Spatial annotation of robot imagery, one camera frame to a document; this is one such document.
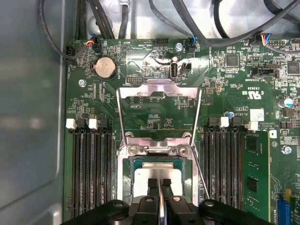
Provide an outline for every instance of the blue connector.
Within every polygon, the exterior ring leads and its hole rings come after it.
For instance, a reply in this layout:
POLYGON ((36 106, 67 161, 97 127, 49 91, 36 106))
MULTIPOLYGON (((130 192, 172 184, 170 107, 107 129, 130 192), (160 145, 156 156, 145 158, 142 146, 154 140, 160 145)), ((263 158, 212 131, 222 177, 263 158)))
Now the blue connector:
POLYGON ((291 205, 284 199, 277 200, 278 225, 290 225, 291 205))

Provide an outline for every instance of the integrated circuit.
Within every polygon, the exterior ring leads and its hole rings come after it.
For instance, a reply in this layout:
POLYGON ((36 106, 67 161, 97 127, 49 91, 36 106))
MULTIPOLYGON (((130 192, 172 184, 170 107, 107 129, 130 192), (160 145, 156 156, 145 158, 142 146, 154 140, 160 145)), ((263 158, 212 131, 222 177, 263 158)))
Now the integrated circuit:
POLYGON ((247 136, 246 148, 248 150, 257 151, 257 138, 253 136, 247 136))
POLYGON ((290 75, 300 75, 300 63, 295 61, 288 62, 287 73, 290 75))
POLYGON ((250 190, 250 191, 253 191, 255 193, 257 193, 257 189, 258 189, 258 182, 257 180, 251 178, 251 177, 248 177, 247 178, 247 188, 250 190))
POLYGON ((226 65, 228 67, 237 67, 237 66, 239 66, 239 57, 238 57, 238 55, 226 55, 226 65))

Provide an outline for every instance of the cable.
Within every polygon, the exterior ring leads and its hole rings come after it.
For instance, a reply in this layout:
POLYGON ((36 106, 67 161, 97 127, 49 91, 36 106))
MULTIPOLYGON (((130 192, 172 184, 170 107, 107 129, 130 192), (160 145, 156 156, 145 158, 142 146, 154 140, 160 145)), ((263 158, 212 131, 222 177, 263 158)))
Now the cable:
POLYGON ((88 46, 84 46, 83 48, 81 48, 75 55, 71 56, 71 55, 67 55, 65 54, 64 52, 62 52, 58 47, 57 45, 55 44, 55 42, 53 41, 51 35, 50 35, 50 32, 48 30, 48 27, 47 27, 47 24, 46 24, 46 21, 45 21, 45 13, 44 13, 44 3, 45 3, 45 0, 40 0, 39 2, 39 6, 38 6, 38 12, 39 12, 39 16, 40 16, 40 19, 41 19, 41 23, 42 23, 42 27, 43 27, 43 30, 44 30, 44 33, 46 34, 47 36, 47 39, 49 41, 49 43, 51 44, 52 48, 59 54, 61 55, 62 57, 68 59, 68 60, 75 60, 77 59, 87 48, 88 46))
POLYGON ((280 50, 280 49, 277 49, 271 45, 266 45, 265 46, 267 49, 270 49, 274 52, 277 52, 277 53, 281 53, 281 54, 300 54, 300 51, 285 51, 285 50, 280 50))
MULTIPOLYGON (((267 7, 267 9, 274 15, 277 15, 278 13, 280 13, 283 9, 281 7, 279 7, 274 0, 263 0, 265 6, 267 7)), ((300 24, 300 18, 288 13, 286 14, 284 17, 282 17, 285 20, 288 20, 296 25, 300 24)))
POLYGON ((186 32, 184 29, 180 28, 176 24, 172 23, 164 15, 162 15, 162 13, 155 7, 155 5, 153 3, 153 0, 149 0, 149 5, 150 5, 150 8, 151 8, 152 12, 154 13, 154 15, 158 19, 160 19, 162 22, 164 22, 165 24, 169 25, 170 27, 172 27, 173 29, 177 30, 178 32, 184 34, 185 36, 188 36, 189 38, 191 38, 193 36, 192 34, 186 32))
POLYGON ((86 28, 86 7, 87 7, 87 2, 85 0, 80 0, 80 39, 81 40, 86 40, 87 37, 87 28, 86 28))
POLYGON ((129 18, 128 5, 123 5, 122 6, 122 22, 121 22, 121 26, 120 26, 120 30, 119 30, 118 39, 125 39, 125 37, 126 37, 128 18, 129 18))
POLYGON ((202 32, 197 27, 196 23, 194 22, 192 16, 188 12, 186 5, 184 4, 183 0, 172 0, 173 5, 176 8, 179 16, 182 18, 183 22, 187 25, 187 27, 195 34, 195 36, 202 41, 202 43, 206 46, 210 47, 224 47, 227 45, 235 44, 239 41, 244 39, 250 38, 255 34, 261 33, 262 31, 268 29, 270 26, 275 24, 278 20, 280 20, 283 16, 289 13, 294 7, 296 7, 300 0, 294 0, 291 4, 289 4, 284 10, 282 10, 279 14, 271 18, 269 21, 265 22, 261 26, 257 27, 254 30, 251 30, 245 34, 242 34, 237 37, 228 38, 224 40, 216 40, 216 41, 208 41, 206 37, 202 34, 202 32))
POLYGON ((94 17, 96 19, 97 26, 99 27, 99 30, 100 30, 100 33, 101 33, 103 39, 109 39, 106 28, 105 28, 104 23, 103 23, 100 15, 98 13, 98 10, 96 8, 96 5, 95 5, 94 1, 89 0, 89 3, 90 3, 90 7, 93 11, 94 17))
POLYGON ((220 17, 219 17, 219 9, 220 9, 220 4, 222 0, 215 0, 214 4, 214 21, 215 21, 215 26, 217 28, 217 31, 221 35, 222 38, 229 38, 229 36, 226 34, 225 30, 222 27, 220 17))
POLYGON ((102 5, 101 3, 99 2, 99 0, 92 0, 95 4, 95 6, 97 7, 97 10, 98 10, 98 13, 99 13, 99 16, 101 17, 101 20, 104 24, 104 27, 106 28, 106 31, 107 31, 107 34, 108 34, 108 38, 109 39, 115 39, 114 38, 114 34, 113 34, 113 30, 109 24, 109 21, 108 21, 108 18, 105 14, 105 11, 104 9, 102 8, 102 5))

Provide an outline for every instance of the capacitor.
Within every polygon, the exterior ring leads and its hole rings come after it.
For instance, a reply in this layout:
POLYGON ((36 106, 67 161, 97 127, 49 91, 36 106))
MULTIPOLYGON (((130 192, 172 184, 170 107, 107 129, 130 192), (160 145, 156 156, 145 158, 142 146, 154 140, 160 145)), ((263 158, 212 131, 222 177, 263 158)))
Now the capacitor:
POLYGON ((117 74, 117 65, 112 58, 102 57, 92 64, 92 71, 101 80, 110 80, 117 74))
POLYGON ((224 116, 227 116, 231 120, 234 117, 234 112, 226 111, 224 113, 224 116))
POLYGON ((291 98, 282 98, 278 101, 280 108, 289 108, 293 106, 293 100, 291 98))

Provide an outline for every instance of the screw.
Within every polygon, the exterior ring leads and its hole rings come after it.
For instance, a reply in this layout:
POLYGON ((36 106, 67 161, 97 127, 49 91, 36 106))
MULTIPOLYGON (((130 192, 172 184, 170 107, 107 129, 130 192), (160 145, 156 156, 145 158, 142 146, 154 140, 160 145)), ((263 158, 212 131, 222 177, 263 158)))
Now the screw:
POLYGON ((133 156, 133 155, 136 155, 137 154, 137 148, 135 146, 131 146, 129 149, 128 149, 128 153, 133 156))
POLYGON ((86 86, 86 81, 84 79, 80 79, 78 81, 78 85, 79 87, 84 88, 86 86))
POLYGON ((186 156, 188 154, 188 150, 186 147, 180 147, 178 150, 178 155, 180 156, 186 156))
POLYGON ((205 205, 207 205, 208 207, 213 207, 214 203, 212 203, 212 202, 206 202, 205 205))
POLYGON ((290 154, 292 152, 292 148, 289 147, 289 146, 287 146, 287 145, 285 145, 285 146, 282 147, 281 152, 283 154, 285 154, 285 155, 290 154))
POLYGON ((175 197, 173 197, 173 200, 176 202, 179 202, 181 200, 181 198, 175 196, 175 197))
POLYGON ((183 44, 180 42, 176 43, 175 50, 181 52, 183 50, 183 44))

